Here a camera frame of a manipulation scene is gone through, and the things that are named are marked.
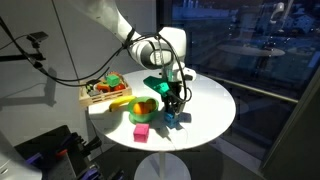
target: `floor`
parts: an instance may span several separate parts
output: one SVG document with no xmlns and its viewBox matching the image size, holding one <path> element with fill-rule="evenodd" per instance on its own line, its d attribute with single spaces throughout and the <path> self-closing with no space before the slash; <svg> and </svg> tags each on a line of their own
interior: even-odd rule
<svg viewBox="0 0 320 180">
<path fill-rule="evenodd" d="M 125 172 L 124 179 L 132 180 L 140 162 L 152 153 L 115 145 L 93 161 L 100 166 L 105 178 L 121 167 Z M 263 180 L 209 144 L 172 154 L 186 164 L 192 180 Z"/>
<path fill-rule="evenodd" d="M 258 143 L 252 142 L 252 140 L 250 140 L 249 138 L 241 136 L 239 133 L 235 132 L 236 130 L 237 129 L 235 129 L 235 128 L 231 129 L 230 130 L 231 133 L 229 131 L 226 131 L 223 134 L 222 138 L 225 141 L 232 144 L 233 146 L 236 146 L 237 148 L 241 149 L 242 151 L 250 154 L 251 156 L 253 156 L 259 160 L 264 160 L 265 155 L 268 152 L 269 148 L 261 146 Z"/>
</svg>

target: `table pedestal base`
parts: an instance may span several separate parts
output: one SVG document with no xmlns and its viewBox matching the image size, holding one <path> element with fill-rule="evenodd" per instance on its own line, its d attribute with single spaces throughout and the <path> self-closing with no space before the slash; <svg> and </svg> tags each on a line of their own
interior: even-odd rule
<svg viewBox="0 0 320 180">
<path fill-rule="evenodd" d="M 191 180 L 189 170 L 181 159 L 170 153 L 154 153 L 138 166 L 135 180 Z"/>
</svg>

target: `red block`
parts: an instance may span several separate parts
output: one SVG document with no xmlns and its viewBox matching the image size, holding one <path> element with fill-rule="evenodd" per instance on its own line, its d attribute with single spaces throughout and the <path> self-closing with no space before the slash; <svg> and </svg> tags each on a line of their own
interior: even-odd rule
<svg viewBox="0 0 320 180">
<path fill-rule="evenodd" d="M 136 124 L 133 132 L 135 142 L 147 142 L 149 136 L 149 124 Z"/>
</svg>

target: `white wall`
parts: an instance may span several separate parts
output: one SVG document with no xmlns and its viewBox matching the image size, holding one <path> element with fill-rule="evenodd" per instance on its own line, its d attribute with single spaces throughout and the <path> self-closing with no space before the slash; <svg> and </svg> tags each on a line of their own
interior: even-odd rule
<svg viewBox="0 0 320 180">
<path fill-rule="evenodd" d="M 67 1 L 55 0 L 55 4 L 79 76 L 95 71 L 120 47 L 120 42 Z M 117 4 L 139 33 L 155 31 L 155 0 L 118 0 Z M 47 33 L 49 38 L 41 43 L 47 58 L 44 66 L 53 68 L 58 77 L 76 77 L 50 0 L 1 0 L 0 15 L 15 37 L 37 31 Z M 0 47 L 7 42 L 9 38 L 0 29 Z M 18 42 L 26 51 L 34 52 L 27 40 Z M 18 54 L 14 46 L 0 51 L 0 56 L 11 54 Z M 125 51 L 111 66 L 111 70 L 120 73 L 140 69 Z M 92 126 L 79 107 L 77 88 L 50 86 L 49 93 L 54 94 L 56 102 L 51 107 L 50 97 L 44 93 L 47 78 L 27 61 L 2 62 L 0 74 L 0 130 L 13 146 L 64 124 L 85 140 L 93 138 Z"/>
</svg>

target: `window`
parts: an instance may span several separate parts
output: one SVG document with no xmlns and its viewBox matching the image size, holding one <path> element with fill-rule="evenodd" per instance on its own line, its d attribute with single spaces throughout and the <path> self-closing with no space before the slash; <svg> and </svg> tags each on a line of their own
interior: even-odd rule
<svg viewBox="0 0 320 180">
<path fill-rule="evenodd" d="M 163 24 L 186 31 L 186 65 L 229 82 L 218 81 L 233 95 L 237 116 L 232 133 L 221 138 L 263 160 L 319 67 L 319 36 L 302 29 L 313 21 L 291 19 L 289 11 L 284 25 L 271 24 L 276 0 L 199 0 L 197 7 L 188 0 L 169 2 L 172 13 Z"/>
</svg>

